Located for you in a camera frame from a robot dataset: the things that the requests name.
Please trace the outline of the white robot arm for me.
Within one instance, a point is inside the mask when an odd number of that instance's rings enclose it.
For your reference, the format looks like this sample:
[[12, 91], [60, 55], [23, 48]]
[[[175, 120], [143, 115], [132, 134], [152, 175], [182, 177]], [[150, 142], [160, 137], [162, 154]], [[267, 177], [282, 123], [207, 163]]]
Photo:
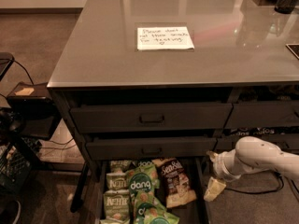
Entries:
[[204, 200], [214, 201], [228, 182], [242, 175], [274, 171], [293, 181], [299, 180], [299, 156], [282, 151], [277, 145], [253, 136], [240, 138], [231, 151], [208, 151], [214, 175], [209, 178]]

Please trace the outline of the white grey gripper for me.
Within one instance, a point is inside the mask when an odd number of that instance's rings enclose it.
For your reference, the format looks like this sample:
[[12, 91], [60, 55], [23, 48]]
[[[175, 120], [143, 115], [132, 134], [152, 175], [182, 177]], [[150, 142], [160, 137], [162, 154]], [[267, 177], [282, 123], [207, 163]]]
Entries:
[[210, 177], [204, 194], [204, 200], [214, 201], [226, 188], [226, 182], [233, 182], [241, 177], [240, 174], [234, 174], [235, 151], [224, 151], [220, 154], [209, 150], [206, 153], [213, 162], [213, 171], [217, 178]]

